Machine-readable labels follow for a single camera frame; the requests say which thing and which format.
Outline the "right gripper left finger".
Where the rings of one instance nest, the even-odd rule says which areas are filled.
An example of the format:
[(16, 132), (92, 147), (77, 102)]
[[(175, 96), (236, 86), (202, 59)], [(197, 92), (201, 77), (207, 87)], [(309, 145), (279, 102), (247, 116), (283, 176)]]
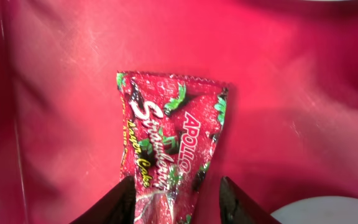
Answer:
[(133, 224), (134, 213), (135, 180), (127, 176), (70, 224)]

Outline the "light blue bowl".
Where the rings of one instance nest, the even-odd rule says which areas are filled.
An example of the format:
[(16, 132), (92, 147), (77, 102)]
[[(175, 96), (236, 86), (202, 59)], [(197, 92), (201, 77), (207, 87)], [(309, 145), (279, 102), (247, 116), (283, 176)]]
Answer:
[(306, 198), (279, 208), (271, 216), (282, 224), (358, 224), (358, 199)]

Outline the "red strawberry snack wrapper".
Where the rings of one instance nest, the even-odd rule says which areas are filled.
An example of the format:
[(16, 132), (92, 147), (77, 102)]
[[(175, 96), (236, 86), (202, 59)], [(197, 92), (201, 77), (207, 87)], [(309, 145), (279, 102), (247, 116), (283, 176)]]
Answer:
[(190, 223), (224, 126), (228, 88), (176, 74), (116, 75), (121, 177), (135, 181), (135, 223)]

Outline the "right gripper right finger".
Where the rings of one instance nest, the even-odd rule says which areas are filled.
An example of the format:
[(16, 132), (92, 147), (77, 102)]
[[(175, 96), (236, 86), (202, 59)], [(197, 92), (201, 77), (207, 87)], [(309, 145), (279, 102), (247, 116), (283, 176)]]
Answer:
[(281, 224), (227, 176), (220, 181), (219, 209), (222, 224)]

